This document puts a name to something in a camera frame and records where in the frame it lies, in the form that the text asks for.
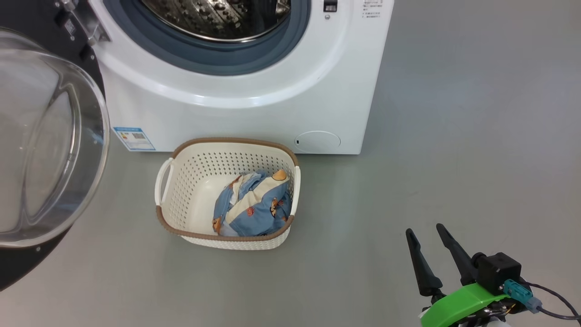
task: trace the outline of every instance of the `basket handle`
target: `basket handle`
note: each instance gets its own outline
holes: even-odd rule
[[[155,194],[154,194],[155,205],[161,205],[166,200],[167,189],[168,189],[167,185],[169,184],[169,182],[171,180],[171,174],[174,172],[174,166],[171,165],[171,162],[173,160],[174,160],[174,158],[169,158],[168,160],[166,160],[162,164],[162,167],[157,172],[157,178],[155,180]],[[166,185],[164,186],[164,190],[163,190],[163,196],[161,196],[161,198],[160,198],[160,193],[162,192],[163,175],[166,174],[166,170],[167,170],[168,166],[170,166],[170,173],[169,173],[169,175],[167,175]]]
[[[294,216],[296,208],[299,205],[299,194],[300,194],[300,168],[295,166],[295,188],[292,197],[292,206],[290,207],[290,215]]]

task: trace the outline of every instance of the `black cable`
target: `black cable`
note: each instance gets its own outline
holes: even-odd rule
[[[531,287],[536,287],[538,289],[542,289],[542,290],[550,293],[551,295],[556,296],[559,300],[561,300],[561,302],[565,303],[565,305],[571,310],[571,312],[573,313],[573,316],[560,315],[560,314],[556,314],[556,313],[551,312],[551,311],[547,311],[547,310],[545,310],[545,309],[543,309],[541,307],[537,307],[537,309],[540,312],[542,312],[542,313],[544,313],[544,314],[546,314],[548,316],[551,316],[553,318],[558,318],[558,319],[563,319],[563,320],[577,320],[577,322],[581,326],[581,315],[579,315],[577,313],[577,311],[575,310],[575,308],[573,308],[573,305],[569,301],[567,301],[562,295],[560,295],[559,293],[557,293],[557,292],[555,292],[555,291],[553,291],[551,289],[548,289],[548,288],[546,288],[546,287],[544,287],[542,285],[539,285],[539,284],[529,283],[529,282],[525,282],[525,281],[522,281],[521,284],[528,285],[528,286],[531,286]]]

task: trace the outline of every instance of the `brown basket rim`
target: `brown basket rim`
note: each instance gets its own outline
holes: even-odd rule
[[[299,165],[299,160],[296,158],[296,155],[289,149],[288,147],[268,142],[268,141],[261,141],[261,140],[252,140],[250,138],[236,138],[236,137],[206,137],[206,138],[195,138],[190,141],[186,141],[182,143],[179,147],[175,149],[175,151],[171,154],[171,157],[175,159],[181,151],[183,151],[186,147],[189,147],[193,144],[198,143],[244,143],[244,144],[256,144],[256,145],[263,145],[266,147],[277,148],[283,150],[290,156],[295,166]],[[288,220],[286,221],[285,225],[274,232],[273,234],[265,235],[265,236],[220,236],[220,235],[209,235],[209,234],[201,234],[201,233],[194,233],[194,232],[186,232],[184,230],[179,230],[176,228],[171,227],[162,213],[162,207],[160,205],[156,206],[156,215],[157,220],[162,224],[162,226],[170,233],[174,233],[180,236],[186,237],[194,237],[196,239],[204,239],[204,240],[212,240],[212,241],[236,241],[236,242],[254,242],[254,241],[268,241],[277,238],[278,236],[282,235],[289,227],[293,220],[295,220],[294,215],[290,215]]]

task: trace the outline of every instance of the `white washing machine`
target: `white washing machine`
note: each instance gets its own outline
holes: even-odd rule
[[[360,152],[393,0],[89,3],[111,127],[129,150],[232,136]]]

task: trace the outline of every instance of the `basket bottom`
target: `basket bottom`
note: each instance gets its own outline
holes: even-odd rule
[[[238,175],[210,176],[202,180],[192,193],[192,203],[188,209],[185,228],[189,232],[218,235],[212,228],[216,199]]]

